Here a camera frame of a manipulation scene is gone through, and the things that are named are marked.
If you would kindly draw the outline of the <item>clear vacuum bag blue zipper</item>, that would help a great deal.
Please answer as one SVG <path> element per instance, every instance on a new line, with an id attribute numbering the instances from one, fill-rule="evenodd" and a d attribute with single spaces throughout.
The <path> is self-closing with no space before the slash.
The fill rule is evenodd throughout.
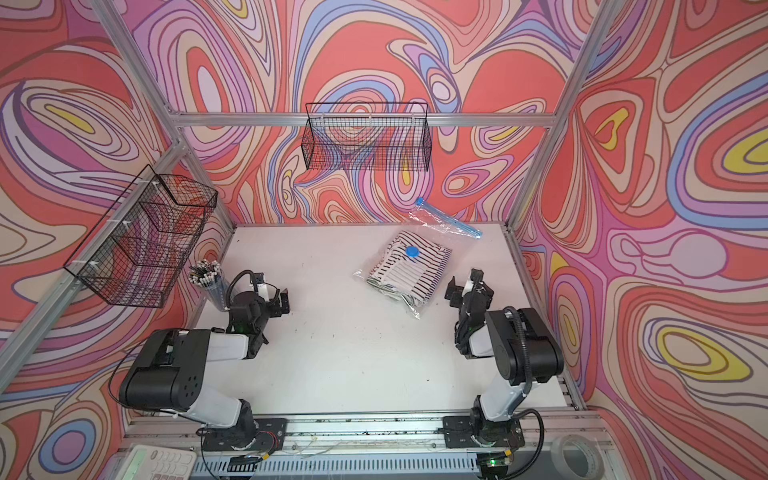
<path id="1" fill-rule="evenodd" d="M 480 229 L 420 198 L 407 222 L 353 276 L 418 319 L 449 270 L 482 237 Z"/>

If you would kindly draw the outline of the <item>black white striped tank top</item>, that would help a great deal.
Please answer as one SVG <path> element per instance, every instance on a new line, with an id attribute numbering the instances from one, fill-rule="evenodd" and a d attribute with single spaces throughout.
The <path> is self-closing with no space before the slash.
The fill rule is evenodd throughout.
<path id="1" fill-rule="evenodd" d="M 414 231 L 399 231 L 365 276 L 366 283 L 416 312 L 441 283 L 453 250 Z"/>

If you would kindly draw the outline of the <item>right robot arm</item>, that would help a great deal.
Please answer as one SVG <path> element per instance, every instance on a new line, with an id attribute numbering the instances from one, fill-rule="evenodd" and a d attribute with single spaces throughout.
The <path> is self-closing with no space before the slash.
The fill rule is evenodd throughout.
<path id="1" fill-rule="evenodd" d="M 521 405 L 534 388 L 564 370 L 564 355 L 533 308 L 492 308 L 494 290 L 484 272 L 473 269 L 460 285 L 451 279 L 445 299 L 458 310 L 454 346 L 469 360 L 492 359 L 498 375 L 477 396 L 466 416 L 445 416 L 443 437 L 450 449 L 524 445 L 520 422 L 529 415 Z"/>

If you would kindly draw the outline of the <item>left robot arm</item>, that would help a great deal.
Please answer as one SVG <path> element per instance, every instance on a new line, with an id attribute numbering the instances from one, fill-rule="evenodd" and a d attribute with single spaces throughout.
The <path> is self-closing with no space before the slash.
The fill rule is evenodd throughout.
<path id="1" fill-rule="evenodd" d="M 224 329 L 151 333 L 120 383 L 117 403 L 196 422 L 203 453 L 241 452 L 255 463 L 282 449 L 287 421 L 258 421 L 247 400 L 217 390 L 205 372 L 213 363 L 255 359 L 269 344 L 268 322 L 290 313 L 290 297 L 262 273 L 244 270 L 225 291 L 224 308 Z"/>

